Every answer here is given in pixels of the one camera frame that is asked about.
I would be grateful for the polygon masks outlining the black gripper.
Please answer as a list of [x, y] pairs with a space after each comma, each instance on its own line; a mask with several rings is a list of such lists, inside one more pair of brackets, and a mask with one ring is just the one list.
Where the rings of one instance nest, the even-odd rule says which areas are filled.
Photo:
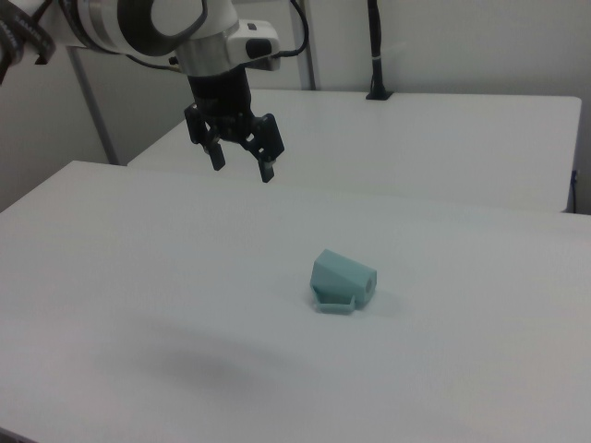
[[193, 103], [185, 111], [191, 142], [201, 145], [214, 171], [225, 166], [220, 139], [239, 143], [258, 162], [263, 183], [274, 177], [273, 165], [284, 152], [272, 114], [254, 116], [246, 70], [236, 67], [220, 75], [188, 77]]

